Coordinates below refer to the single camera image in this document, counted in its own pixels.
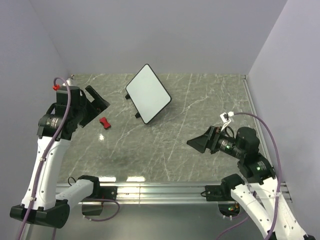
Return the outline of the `red bone-shaped eraser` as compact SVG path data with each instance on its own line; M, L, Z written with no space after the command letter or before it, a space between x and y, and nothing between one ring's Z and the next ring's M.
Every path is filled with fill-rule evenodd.
M102 117L99 119L99 123L103 126L105 130L111 128L111 124L108 122L106 117Z

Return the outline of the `small white whiteboard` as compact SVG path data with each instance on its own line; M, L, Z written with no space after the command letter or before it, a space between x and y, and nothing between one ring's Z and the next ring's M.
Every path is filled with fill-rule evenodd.
M172 101L171 95L149 64L138 71L125 90L146 125Z

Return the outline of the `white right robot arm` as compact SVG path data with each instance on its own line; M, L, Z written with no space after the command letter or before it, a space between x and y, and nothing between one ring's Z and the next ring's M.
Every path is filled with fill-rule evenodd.
M221 127L210 126L187 145L200 153L223 152L238 160L240 174L221 180L218 196L234 200L255 223L266 240L313 240L294 217L279 189L279 179L270 162L259 152L260 140L253 128L241 127L230 136Z

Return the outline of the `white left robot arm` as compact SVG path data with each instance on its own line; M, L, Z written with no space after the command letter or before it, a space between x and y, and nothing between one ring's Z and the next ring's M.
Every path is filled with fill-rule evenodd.
M100 181L96 176L82 175L59 194L56 186L73 132L77 127L85 127L109 105L90 85L84 90L78 86L56 89L56 102L38 122L37 156L29 186L21 203L11 207L11 218L61 229L79 202L100 198Z

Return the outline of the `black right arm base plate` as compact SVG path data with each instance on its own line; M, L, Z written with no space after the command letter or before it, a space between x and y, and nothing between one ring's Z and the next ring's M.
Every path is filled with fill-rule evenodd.
M206 185L200 195L204 197L207 202L226 202L233 200L230 192L226 191L222 185Z

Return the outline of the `aluminium front rail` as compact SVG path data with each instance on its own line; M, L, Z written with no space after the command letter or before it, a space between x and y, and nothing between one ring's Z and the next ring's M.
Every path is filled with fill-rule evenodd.
M102 188L117 187L115 200L121 205L207 204L201 193L218 182L103 182Z

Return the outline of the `aluminium rail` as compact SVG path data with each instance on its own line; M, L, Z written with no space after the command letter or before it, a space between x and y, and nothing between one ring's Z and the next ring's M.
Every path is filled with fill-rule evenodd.
M218 182L103 182L102 188L117 187L115 200L121 205L207 204L201 193Z
M249 85L248 85L248 81L247 81L247 75L241 75L241 79L242 79L242 82L243 82L243 85L244 85L244 89L245 89L246 95L248 97L251 113L253 115L257 116L255 105L254 105L254 102L253 102L253 99L252 99L252 95L251 95L250 90L249 90ZM258 137L260 139L261 152L263 153L263 155L267 159L269 159L270 155L269 155L268 148L266 146L266 141L265 141L265 138L264 138L264 135L263 135L263 131L262 131L262 128L261 128L261 125L260 125L260 121L257 118L254 117L254 122L255 122L256 129L257 129Z

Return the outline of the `aluminium right side rail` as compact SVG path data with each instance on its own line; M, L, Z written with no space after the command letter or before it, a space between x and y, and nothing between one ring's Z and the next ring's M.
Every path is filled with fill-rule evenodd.
M247 75L241 75L241 79L242 79L242 82L243 82L243 85L244 85L244 89L245 89L246 95L248 97L251 113L253 115L257 116L255 105L254 105L254 102L253 102L253 99L252 99L252 95L251 95L250 90L249 90L249 85L248 85L248 81L247 81ZM260 121L257 118L254 117L254 122L255 122L256 129L257 129L258 137L260 139L261 152L263 153L263 155L267 159L269 159L270 155L269 155L268 148L266 146L266 141L265 141L265 138L264 138L264 135L263 135L263 131L262 131L262 128L261 128L261 125L260 125Z

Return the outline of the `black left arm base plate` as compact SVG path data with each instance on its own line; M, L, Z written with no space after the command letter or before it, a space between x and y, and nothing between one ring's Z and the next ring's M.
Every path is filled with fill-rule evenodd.
M98 191L98 199L116 200L118 187L117 186L101 186Z

